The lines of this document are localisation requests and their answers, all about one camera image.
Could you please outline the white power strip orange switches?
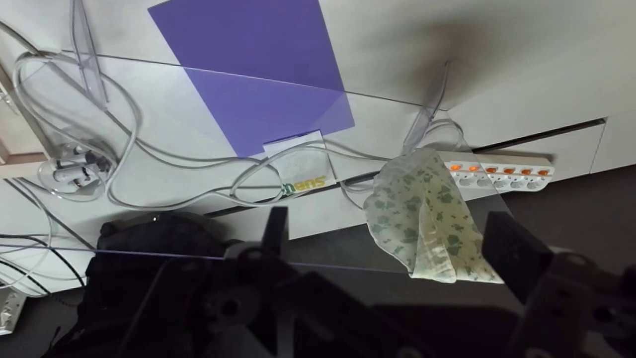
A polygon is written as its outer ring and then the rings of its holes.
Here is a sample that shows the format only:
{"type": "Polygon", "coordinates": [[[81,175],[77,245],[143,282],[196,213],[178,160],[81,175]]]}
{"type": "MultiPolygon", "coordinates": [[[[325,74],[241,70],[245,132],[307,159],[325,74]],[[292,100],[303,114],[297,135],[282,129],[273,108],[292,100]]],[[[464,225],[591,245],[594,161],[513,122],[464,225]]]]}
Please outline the white power strip orange switches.
{"type": "Polygon", "coordinates": [[[554,177],[555,168],[543,157],[438,152],[461,189],[497,192],[538,192],[554,177]]]}

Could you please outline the white printed card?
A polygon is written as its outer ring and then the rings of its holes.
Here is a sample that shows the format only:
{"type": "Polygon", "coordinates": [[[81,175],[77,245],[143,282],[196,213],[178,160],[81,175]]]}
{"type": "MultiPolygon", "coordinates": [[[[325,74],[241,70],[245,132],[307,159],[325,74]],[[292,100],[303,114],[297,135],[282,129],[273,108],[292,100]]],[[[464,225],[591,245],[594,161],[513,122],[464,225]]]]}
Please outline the white printed card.
{"type": "Polygon", "coordinates": [[[285,195],[334,185],[336,177],[321,131],[307,132],[263,144],[282,180],[285,195]]]}

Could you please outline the white plug adapters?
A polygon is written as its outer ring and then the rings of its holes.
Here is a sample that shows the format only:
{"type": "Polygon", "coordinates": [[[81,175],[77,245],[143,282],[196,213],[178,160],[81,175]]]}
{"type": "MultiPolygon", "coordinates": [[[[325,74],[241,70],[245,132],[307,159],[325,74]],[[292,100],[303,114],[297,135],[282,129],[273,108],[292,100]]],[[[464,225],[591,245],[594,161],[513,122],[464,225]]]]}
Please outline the white plug adapters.
{"type": "Polygon", "coordinates": [[[105,193],[107,179],[115,168],[108,151],[68,142],[59,156],[39,166],[37,177],[46,191],[70,201],[93,201],[105,193]]]}

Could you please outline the clear acrylic panel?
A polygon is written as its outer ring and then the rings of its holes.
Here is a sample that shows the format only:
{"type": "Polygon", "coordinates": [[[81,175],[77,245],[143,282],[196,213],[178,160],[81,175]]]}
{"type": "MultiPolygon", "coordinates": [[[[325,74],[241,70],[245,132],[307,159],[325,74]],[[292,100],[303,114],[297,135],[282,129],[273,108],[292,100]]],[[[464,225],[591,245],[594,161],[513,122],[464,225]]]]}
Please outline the clear acrylic panel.
{"type": "MultiPolygon", "coordinates": [[[[194,157],[212,159],[237,157],[218,123],[220,115],[212,111],[211,101],[195,87],[194,79],[217,84],[220,80],[238,80],[238,76],[200,70],[196,65],[181,67],[159,50],[167,44],[150,25],[146,9],[153,1],[97,1],[87,4],[87,13],[105,12],[105,23],[124,31],[136,55],[102,55],[100,65],[109,97],[108,109],[127,129],[141,120],[139,140],[149,143],[149,152],[135,147],[114,182],[113,192],[124,206],[100,198],[89,204],[75,204],[49,197],[51,208],[65,212],[68,222],[86,230],[95,226],[98,217],[114,213],[132,213],[132,208],[173,205],[195,195],[216,189],[229,193],[230,186],[245,172],[248,161],[232,160],[224,166],[204,169],[194,157]],[[193,70],[194,78],[188,77],[193,70]]],[[[80,95],[55,73],[59,68],[75,83],[78,70],[62,61],[59,39],[62,25],[68,24],[70,6],[67,0],[0,0],[0,45],[7,45],[8,35],[1,25],[9,25],[41,49],[50,52],[43,61],[30,61],[23,68],[23,91],[30,94],[29,103],[41,116],[54,111],[50,122],[74,135],[104,141],[122,151],[127,136],[112,120],[80,95]]],[[[377,172],[383,163],[370,156],[394,157],[415,116],[416,108],[391,100],[357,93],[322,91],[303,85],[283,84],[302,95],[322,95],[325,104],[318,109],[318,120],[326,123],[341,116],[351,117],[354,125],[325,136],[331,150],[332,165],[339,180],[363,177],[377,172]]],[[[289,260],[307,269],[370,269],[405,272],[404,267],[373,242],[368,231],[351,234],[348,226],[364,226],[361,209],[368,193],[341,193],[332,185],[306,193],[287,202],[289,207],[289,260]]]]}

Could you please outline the black bag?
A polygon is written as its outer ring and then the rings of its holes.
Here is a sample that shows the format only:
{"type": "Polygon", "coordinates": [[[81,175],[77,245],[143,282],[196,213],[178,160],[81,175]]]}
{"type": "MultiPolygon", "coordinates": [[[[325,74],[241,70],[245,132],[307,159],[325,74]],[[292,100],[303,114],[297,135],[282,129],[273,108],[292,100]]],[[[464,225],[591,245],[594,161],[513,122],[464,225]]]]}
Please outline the black bag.
{"type": "Polygon", "coordinates": [[[204,282],[232,243],[193,213],[104,223],[77,322],[41,358],[202,358],[204,282]]]}

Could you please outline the purple sheet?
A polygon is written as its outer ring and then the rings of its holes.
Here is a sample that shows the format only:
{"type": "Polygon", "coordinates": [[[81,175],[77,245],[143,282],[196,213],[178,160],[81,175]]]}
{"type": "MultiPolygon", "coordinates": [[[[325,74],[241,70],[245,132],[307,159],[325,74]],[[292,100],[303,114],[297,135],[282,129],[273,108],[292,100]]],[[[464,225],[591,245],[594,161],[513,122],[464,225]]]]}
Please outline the purple sheet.
{"type": "Polygon", "coordinates": [[[318,0],[168,0],[148,11],[237,156],[354,127],[318,0]]]}

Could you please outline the white cloth with green pattern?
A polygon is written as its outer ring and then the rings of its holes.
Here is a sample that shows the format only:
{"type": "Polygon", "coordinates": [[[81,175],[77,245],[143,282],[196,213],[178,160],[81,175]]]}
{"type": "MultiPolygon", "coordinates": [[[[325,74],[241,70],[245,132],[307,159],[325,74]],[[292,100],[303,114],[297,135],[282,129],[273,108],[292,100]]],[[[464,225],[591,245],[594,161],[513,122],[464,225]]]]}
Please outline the white cloth with green pattern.
{"type": "Polygon", "coordinates": [[[482,233],[436,150],[388,161],[363,210],[376,245],[411,278],[502,283],[484,259],[482,233]]]}

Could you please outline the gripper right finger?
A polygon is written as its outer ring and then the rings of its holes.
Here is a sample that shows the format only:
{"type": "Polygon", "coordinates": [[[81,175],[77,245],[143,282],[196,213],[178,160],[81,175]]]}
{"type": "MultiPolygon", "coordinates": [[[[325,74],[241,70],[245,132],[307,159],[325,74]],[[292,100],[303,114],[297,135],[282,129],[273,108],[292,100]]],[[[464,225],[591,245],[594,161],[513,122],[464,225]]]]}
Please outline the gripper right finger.
{"type": "Polygon", "coordinates": [[[636,265],[617,275],[556,253],[509,213],[487,215],[483,257],[524,306],[506,358],[585,358],[588,332],[636,358],[636,265]]]}

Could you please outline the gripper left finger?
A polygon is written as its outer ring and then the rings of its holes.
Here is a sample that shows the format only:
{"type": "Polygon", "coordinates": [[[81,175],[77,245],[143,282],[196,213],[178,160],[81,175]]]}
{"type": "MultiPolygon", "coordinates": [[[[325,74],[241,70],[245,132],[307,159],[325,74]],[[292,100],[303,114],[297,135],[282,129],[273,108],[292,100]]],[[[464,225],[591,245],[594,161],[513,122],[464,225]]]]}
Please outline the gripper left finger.
{"type": "Polygon", "coordinates": [[[244,327],[277,358],[423,358],[404,330],[316,272],[299,272],[281,256],[288,209],[270,211],[261,244],[237,243],[222,260],[184,258],[165,263],[124,336],[119,354],[140,348],[139,333],[159,325],[151,309],[173,283],[185,288],[179,317],[166,329],[168,353],[203,358],[190,338],[244,327]]]}

